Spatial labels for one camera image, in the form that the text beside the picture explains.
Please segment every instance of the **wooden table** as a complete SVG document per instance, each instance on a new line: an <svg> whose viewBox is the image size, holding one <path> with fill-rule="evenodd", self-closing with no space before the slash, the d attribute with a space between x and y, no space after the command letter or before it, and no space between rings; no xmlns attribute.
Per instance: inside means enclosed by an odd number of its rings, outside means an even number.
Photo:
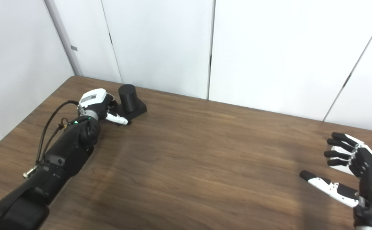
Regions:
<svg viewBox="0 0 372 230"><path fill-rule="evenodd" d="M95 88L117 96L119 86L71 77L0 141L0 199L23 182L59 104ZM325 140L345 132L372 148L372 131L137 92L148 113L130 126L102 125L94 154L53 202L42 229L353 229L351 208L298 174L307 169L357 188L356 178L326 166ZM62 117L75 116L65 106L47 137Z"/></svg>

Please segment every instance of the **robot fingertip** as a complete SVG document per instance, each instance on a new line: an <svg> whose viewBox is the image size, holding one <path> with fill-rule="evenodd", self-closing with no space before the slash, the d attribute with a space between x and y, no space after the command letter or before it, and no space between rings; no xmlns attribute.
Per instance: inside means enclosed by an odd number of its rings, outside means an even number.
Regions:
<svg viewBox="0 0 372 230"><path fill-rule="evenodd" d="M309 179L316 178L317 176L307 170L302 170L300 172L300 177L303 178L305 181L308 181Z"/></svg>

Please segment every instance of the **black base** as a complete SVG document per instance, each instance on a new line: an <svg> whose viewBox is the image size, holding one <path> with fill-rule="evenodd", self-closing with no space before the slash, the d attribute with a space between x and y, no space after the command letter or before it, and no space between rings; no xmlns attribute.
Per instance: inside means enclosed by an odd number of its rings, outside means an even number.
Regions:
<svg viewBox="0 0 372 230"><path fill-rule="evenodd" d="M133 112L126 112L124 109L123 109L123 106L122 104L119 104L117 109L116 109L116 112L118 113L119 116L121 117L124 117L128 120L128 124L127 125L130 125L132 122L132 119L136 118L136 117L139 117L140 115L144 114L145 112L147 112L148 110L146 109L146 105L145 103L143 103L139 98L137 98L137 102L138 102L138 105L139 105L139 108Z"/></svg>

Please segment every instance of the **white robotic hand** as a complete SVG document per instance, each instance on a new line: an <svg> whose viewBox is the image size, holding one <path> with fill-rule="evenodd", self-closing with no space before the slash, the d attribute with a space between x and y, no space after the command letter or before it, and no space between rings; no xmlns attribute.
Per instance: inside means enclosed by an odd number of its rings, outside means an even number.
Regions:
<svg viewBox="0 0 372 230"><path fill-rule="evenodd" d="M359 191L330 179L318 177L306 170L300 172L305 181L335 200L353 208L354 227L372 230L372 150L362 141L347 134L332 133L330 151L324 153L328 165L357 176Z"/></svg>
<svg viewBox="0 0 372 230"><path fill-rule="evenodd" d="M363 141L348 134L332 133L327 140L331 150L324 152L327 164L361 179L366 169L372 166L372 150Z"/></svg>
<svg viewBox="0 0 372 230"><path fill-rule="evenodd" d="M80 115L91 116L97 120L106 119L117 124L128 124L126 118L112 111L116 106L118 103L115 98L100 88L84 93L78 107Z"/></svg>

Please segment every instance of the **panel seam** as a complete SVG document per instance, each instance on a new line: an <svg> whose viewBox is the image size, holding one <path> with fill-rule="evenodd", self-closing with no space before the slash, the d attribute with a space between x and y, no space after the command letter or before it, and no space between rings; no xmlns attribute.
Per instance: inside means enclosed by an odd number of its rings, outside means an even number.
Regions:
<svg viewBox="0 0 372 230"><path fill-rule="evenodd" d="M212 53L213 53L213 35L214 35L215 12L216 12L216 0L213 0L212 19L211 19L211 34L210 34L210 48L209 48L209 70L208 70L208 75L207 75L206 100L209 100L209 93L210 93L210 77L211 77L211 67L212 67L212 61L213 61Z"/></svg>
<svg viewBox="0 0 372 230"><path fill-rule="evenodd" d="M118 67L119 78L120 78L120 81L123 84L122 74L120 73L120 68L119 68L119 65L118 65L118 58L116 57L116 51L115 51L115 47L113 46L111 32L109 30L109 25L108 25L108 21L107 21L107 15L106 15L105 9L104 9L104 3L102 2L102 0L100 0L100 1L101 1L102 11L104 12L105 23L107 24L107 28L108 28L108 34L109 34L109 37L110 37L110 40L111 40L111 45L112 45L113 55L115 57L116 67Z"/></svg>
<svg viewBox="0 0 372 230"><path fill-rule="evenodd" d="M369 44L370 44L371 41L372 41L372 36L369 38L369 41L368 41L368 43L366 44L364 50L362 51L361 55L359 56L358 60L356 61L354 67L352 68L351 72L349 73L349 75L348 75L347 79L345 80L344 84L342 85L341 90L339 90L337 96L335 97L334 101L332 102L331 106L329 107L328 112L325 114L325 117L324 117L324 119L322 120L323 122L325 122L325 120L327 119L329 113L331 112L332 108L333 108L334 105L335 105L335 102L338 100L340 94L342 93L342 91L344 90L345 86L347 85L349 79L351 78L351 76L352 76L352 74L354 73L356 67L358 66L359 62L361 61L361 58L362 58L363 55L365 54L365 51L366 51L366 49L368 48L368 46L369 46Z"/></svg>

